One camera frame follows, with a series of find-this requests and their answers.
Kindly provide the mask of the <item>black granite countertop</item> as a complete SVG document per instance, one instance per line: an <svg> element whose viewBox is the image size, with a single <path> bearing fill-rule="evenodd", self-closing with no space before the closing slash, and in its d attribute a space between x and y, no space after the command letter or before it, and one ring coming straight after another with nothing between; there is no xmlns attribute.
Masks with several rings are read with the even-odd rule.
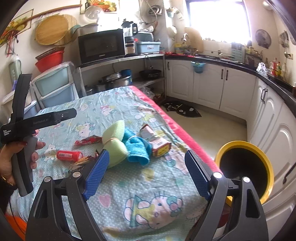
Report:
<svg viewBox="0 0 296 241"><path fill-rule="evenodd" d="M242 63L231 62L227 60L220 60L218 57L206 57L201 56L190 56L190 55L178 55L178 54L165 54L166 60L186 60L194 62L204 62L214 65L219 65L227 68L236 69L254 75L260 78L268 86L270 86L284 101L287 107L290 109L292 114L295 116L295 97L292 94L292 86L283 80L274 77L273 75L263 76L258 73L254 67L249 67L248 65Z"/></svg>

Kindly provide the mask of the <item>green knitted cloth bundle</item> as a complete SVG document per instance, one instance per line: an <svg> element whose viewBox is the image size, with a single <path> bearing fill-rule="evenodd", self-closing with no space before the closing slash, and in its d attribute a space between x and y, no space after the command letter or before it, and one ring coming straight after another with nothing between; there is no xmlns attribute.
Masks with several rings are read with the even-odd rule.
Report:
<svg viewBox="0 0 296 241"><path fill-rule="evenodd" d="M128 156L128 151L125 144L122 142L124 133L124 120L116 121L103 133L103 148L109 152L108 168L118 165Z"/></svg>

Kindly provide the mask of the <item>round bamboo tray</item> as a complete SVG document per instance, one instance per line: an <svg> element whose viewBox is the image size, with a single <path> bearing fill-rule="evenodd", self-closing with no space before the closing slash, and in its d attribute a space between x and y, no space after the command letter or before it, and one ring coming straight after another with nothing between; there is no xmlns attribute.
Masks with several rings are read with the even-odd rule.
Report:
<svg viewBox="0 0 296 241"><path fill-rule="evenodd" d="M53 45L66 35L68 27L68 20L63 15L49 16L36 27L35 40L40 45Z"/></svg>

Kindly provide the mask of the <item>blue knitted cloth bundle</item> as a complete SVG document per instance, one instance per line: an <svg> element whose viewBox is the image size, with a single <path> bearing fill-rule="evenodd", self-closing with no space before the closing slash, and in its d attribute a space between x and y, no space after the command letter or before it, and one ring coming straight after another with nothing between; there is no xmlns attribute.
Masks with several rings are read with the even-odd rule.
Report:
<svg viewBox="0 0 296 241"><path fill-rule="evenodd" d="M152 155L152 145L138 137L130 129L125 128L125 133L122 139L128 151L127 160L131 163L139 163L145 166L150 163L150 156Z"/></svg>

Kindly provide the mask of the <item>plastic drawer cabinet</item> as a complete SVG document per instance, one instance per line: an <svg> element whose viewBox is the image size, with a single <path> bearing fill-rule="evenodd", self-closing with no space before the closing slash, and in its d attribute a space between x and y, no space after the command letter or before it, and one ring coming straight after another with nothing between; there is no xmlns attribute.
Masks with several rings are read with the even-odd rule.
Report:
<svg viewBox="0 0 296 241"><path fill-rule="evenodd" d="M79 98L73 78L74 69L72 62L64 62L46 70L30 82L42 109Z"/></svg>

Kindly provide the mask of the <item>dark brown snack wrapper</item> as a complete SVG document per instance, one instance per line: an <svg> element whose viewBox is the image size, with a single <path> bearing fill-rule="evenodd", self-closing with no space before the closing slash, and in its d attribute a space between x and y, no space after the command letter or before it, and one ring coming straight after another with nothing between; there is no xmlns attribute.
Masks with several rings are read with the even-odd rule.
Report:
<svg viewBox="0 0 296 241"><path fill-rule="evenodd" d="M89 164L91 162L94 162L96 160L96 158L99 156L99 152L95 151L94 156L86 156L86 157L82 157L80 158L77 162L75 162L74 164L72 164L69 168L70 171L74 171L74 170L80 170L81 168L83 168L86 164Z"/></svg>

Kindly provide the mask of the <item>white cabinet run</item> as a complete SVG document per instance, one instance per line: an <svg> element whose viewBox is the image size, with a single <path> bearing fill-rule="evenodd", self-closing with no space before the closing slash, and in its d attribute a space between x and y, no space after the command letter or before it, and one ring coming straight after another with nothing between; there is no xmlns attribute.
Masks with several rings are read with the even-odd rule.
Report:
<svg viewBox="0 0 296 241"><path fill-rule="evenodd" d="M191 104L199 118L169 113L211 157L234 140L259 147L273 167L273 190L263 205L270 238L295 227L295 99L247 68L211 61L196 73L189 58L165 60L166 94Z"/></svg>

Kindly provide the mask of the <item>black blender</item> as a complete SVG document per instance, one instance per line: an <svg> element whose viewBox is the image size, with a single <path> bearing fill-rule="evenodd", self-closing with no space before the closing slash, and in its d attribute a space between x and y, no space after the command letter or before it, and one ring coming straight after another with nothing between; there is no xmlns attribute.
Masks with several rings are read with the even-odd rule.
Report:
<svg viewBox="0 0 296 241"><path fill-rule="evenodd" d="M125 39L125 53L128 56L134 55L136 52L134 37L138 34L137 24L133 21L127 21L124 19L121 27Z"/></svg>

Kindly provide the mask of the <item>crushed pink red carton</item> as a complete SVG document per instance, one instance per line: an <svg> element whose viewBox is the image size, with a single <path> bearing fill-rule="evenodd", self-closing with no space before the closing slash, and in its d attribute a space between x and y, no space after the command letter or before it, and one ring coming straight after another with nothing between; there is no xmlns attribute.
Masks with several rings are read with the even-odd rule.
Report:
<svg viewBox="0 0 296 241"><path fill-rule="evenodd" d="M165 138L157 135L157 133L148 124L145 124L140 129L139 133L143 139L151 144L152 155L154 157L161 157L168 153L171 149L171 143Z"/></svg>

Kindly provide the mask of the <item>fruit picture on wall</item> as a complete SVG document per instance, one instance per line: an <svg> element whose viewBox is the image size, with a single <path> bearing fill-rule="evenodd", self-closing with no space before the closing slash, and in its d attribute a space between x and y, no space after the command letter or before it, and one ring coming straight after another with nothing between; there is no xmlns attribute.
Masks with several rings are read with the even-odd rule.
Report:
<svg viewBox="0 0 296 241"><path fill-rule="evenodd" d="M80 1L80 4L80 14L85 13L90 6L99 6L105 13L116 13L119 9L119 1L86 0Z"/></svg>

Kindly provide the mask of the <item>black wok pan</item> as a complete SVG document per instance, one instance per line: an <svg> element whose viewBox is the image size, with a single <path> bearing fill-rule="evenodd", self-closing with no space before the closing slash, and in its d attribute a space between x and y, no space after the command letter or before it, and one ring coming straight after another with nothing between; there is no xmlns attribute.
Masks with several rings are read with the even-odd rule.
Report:
<svg viewBox="0 0 296 241"><path fill-rule="evenodd" d="M144 80L154 80L161 76L162 71L157 69L145 69L139 72L139 75Z"/></svg>

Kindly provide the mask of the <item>black microwave oven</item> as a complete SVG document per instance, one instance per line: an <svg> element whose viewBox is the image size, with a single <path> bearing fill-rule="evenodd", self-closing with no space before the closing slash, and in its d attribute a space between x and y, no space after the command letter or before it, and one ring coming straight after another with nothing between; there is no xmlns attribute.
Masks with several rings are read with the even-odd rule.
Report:
<svg viewBox="0 0 296 241"><path fill-rule="evenodd" d="M123 29L89 33L77 40L79 66L126 55Z"/></svg>

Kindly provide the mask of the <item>red plastic basin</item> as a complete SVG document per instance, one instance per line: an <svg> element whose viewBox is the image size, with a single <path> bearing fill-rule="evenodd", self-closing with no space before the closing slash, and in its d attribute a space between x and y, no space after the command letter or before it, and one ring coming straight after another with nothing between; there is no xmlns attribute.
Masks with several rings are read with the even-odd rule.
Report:
<svg viewBox="0 0 296 241"><path fill-rule="evenodd" d="M46 70L49 70L50 68L61 64L63 62L63 55L64 55L63 50L51 53L45 56L44 58L38 60L35 63L35 66L37 67L39 72L43 73Z"/></svg>

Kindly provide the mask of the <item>black floor mat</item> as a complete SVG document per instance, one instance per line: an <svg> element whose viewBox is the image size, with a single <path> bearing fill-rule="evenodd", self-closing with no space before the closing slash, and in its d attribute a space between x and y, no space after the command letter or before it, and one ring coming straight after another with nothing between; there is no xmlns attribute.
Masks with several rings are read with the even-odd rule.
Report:
<svg viewBox="0 0 296 241"><path fill-rule="evenodd" d="M162 106L166 111L174 111L177 114L187 118L200 118L201 114L191 105L182 103L181 101L165 101Z"/></svg>

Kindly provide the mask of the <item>wall mounted small fan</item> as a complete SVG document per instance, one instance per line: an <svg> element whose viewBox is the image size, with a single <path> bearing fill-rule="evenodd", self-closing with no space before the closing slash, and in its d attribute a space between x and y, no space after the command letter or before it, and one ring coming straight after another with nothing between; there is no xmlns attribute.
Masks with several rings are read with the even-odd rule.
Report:
<svg viewBox="0 0 296 241"><path fill-rule="evenodd" d="M258 29L255 33L257 44L263 48L268 49L271 46L271 36L266 30Z"/></svg>

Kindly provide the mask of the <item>wooden cutting board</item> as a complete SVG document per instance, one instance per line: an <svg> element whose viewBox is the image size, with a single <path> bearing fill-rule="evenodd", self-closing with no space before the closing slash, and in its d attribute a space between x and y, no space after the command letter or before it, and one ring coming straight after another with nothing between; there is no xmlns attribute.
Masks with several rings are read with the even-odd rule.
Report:
<svg viewBox="0 0 296 241"><path fill-rule="evenodd" d="M194 28L185 28L185 33L187 34L186 44L196 49L198 53L204 52L204 42L200 33Z"/></svg>

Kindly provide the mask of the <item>Hello Kitty blue tablecloth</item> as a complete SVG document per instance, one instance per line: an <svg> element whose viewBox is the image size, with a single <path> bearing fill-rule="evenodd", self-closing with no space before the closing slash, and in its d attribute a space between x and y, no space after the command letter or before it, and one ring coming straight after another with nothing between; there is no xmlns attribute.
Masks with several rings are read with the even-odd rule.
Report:
<svg viewBox="0 0 296 241"><path fill-rule="evenodd" d="M173 119L135 87L119 87L41 110L74 108L75 118L44 128L33 187L46 176L67 177L75 168L59 151L92 156L106 149L109 166L88 200L107 240L184 240L202 215L205 199L185 166L193 150L213 160Z"/></svg>

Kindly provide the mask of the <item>blue hanging sink basket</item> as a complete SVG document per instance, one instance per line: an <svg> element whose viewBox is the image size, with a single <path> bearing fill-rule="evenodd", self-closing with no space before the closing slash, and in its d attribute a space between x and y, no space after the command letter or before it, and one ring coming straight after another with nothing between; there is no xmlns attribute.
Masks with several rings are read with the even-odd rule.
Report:
<svg viewBox="0 0 296 241"><path fill-rule="evenodd" d="M191 62L191 65L193 67L193 70L195 73L201 74L204 71L204 67L206 65L206 63L200 63L200 62Z"/></svg>

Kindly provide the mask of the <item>pink blanket under cloth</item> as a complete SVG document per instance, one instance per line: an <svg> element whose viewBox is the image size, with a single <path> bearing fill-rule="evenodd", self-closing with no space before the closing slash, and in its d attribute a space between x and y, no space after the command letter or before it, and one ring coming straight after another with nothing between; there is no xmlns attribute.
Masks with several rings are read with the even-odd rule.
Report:
<svg viewBox="0 0 296 241"><path fill-rule="evenodd" d="M152 128L158 137L171 143L161 157L149 163L125 160L120 166L118 225L126 232L159 232L177 226L188 229L205 212L207 201L197 191L185 165L185 153L194 150L216 169L207 153L159 106L140 90L123 87L116 101L125 119L126 129L137 140L143 126Z"/></svg>

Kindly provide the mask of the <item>red snack wrapper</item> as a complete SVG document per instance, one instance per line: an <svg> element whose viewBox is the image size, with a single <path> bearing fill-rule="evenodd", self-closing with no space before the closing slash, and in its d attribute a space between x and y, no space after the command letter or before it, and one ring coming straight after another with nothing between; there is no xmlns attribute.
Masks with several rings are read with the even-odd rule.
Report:
<svg viewBox="0 0 296 241"><path fill-rule="evenodd" d="M87 138L84 138L82 140L78 140L74 142L75 146L85 146L85 145L91 145L95 143L100 143L102 141L102 137L92 135Z"/></svg>

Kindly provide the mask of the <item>yellow rimmed trash bin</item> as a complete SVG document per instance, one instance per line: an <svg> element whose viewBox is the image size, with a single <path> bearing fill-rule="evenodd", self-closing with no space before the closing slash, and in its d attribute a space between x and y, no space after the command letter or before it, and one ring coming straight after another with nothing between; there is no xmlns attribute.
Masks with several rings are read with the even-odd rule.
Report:
<svg viewBox="0 0 296 241"><path fill-rule="evenodd" d="M228 142L218 151L215 163L227 178L250 178L261 204L268 200L274 186L274 171L266 154L256 145L246 141Z"/></svg>

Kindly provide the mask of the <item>steel pot with lid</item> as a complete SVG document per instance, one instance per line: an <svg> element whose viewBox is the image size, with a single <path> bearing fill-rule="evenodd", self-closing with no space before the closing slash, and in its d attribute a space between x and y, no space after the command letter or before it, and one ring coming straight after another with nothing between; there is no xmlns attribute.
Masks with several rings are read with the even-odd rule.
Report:
<svg viewBox="0 0 296 241"><path fill-rule="evenodd" d="M124 69L102 77L96 85L96 90L97 92L102 92L113 88L128 86L131 83L132 71L130 69Z"/></svg>

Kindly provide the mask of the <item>blue dish rack box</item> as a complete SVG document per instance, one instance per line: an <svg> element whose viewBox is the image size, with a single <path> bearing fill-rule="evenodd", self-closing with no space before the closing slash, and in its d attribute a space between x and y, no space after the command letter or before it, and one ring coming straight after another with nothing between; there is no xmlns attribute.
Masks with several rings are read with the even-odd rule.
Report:
<svg viewBox="0 0 296 241"><path fill-rule="evenodd" d="M137 42L138 54L159 53L161 42Z"/></svg>

